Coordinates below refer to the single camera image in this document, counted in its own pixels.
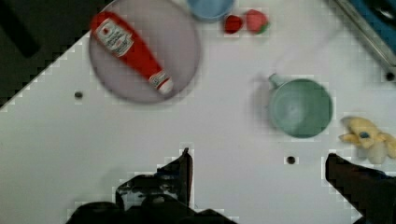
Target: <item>white table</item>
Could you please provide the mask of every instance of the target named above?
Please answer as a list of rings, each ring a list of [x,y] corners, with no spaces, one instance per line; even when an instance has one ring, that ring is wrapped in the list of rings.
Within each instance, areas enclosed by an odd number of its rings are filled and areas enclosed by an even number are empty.
[[[323,163],[333,151],[373,167],[338,140],[346,131],[340,119],[362,115],[396,133],[395,85],[325,1],[240,0],[235,10],[243,7],[265,7],[269,32],[226,38],[219,23],[197,22],[199,78],[179,102],[135,105],[104,90],[85,35],[3,107],[0,223],[65,223],[79,205],[112,201],[122,182],[154,172],[184,147],[193,149],[195,208],[223,209],[240,224],[356,220],[324,179]],[[266,77],[274,70],[311,75],[330,90],[335,111],[325,133],[302,141],[272,128]],[[288,156],[297,164],[286,164]],[[395,164],[387,158],[375,168]]]

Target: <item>stuffed toy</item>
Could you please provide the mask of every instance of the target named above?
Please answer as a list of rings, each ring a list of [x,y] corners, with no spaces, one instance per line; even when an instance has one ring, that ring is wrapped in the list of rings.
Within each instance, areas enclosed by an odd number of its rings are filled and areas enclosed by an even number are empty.
[[[341,141],[366,149],[370,163],[382,164],[387,154],[396,159],[396,139],[392,135],[382,133],[368,119],[348,117],[343,122],[351,133],[341,135]]]

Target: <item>ketchup bottle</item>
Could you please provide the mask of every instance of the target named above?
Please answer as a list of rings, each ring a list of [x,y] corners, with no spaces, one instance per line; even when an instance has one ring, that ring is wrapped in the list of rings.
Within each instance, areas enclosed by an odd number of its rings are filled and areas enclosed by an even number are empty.
[[[173,89],[173,81],[166,75],[137,31],[117,14],[104,11],[93,17],[93,36],[113,56],[136,70],[161,94]]]

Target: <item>blue container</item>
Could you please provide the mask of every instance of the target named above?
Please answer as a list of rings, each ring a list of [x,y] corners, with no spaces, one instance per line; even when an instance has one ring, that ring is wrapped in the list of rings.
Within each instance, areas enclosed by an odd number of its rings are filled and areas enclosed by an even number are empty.
[[[231,12],[235,0],[187,0],[192,14],[201,21],[220,21]]]

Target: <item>strawberry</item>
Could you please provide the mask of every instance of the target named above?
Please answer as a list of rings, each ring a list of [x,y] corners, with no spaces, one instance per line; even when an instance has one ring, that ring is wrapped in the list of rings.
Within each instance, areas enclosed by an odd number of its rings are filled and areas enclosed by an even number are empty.
[[[262,34],[269,25],[268,18],[258,10],[249,10],[246,17],[247,29],[256,35]]]
[[[227,17],[224,23],[224,32],[232,35],[238,32],[243,26],[243,21],[240,17],[231,15]]]

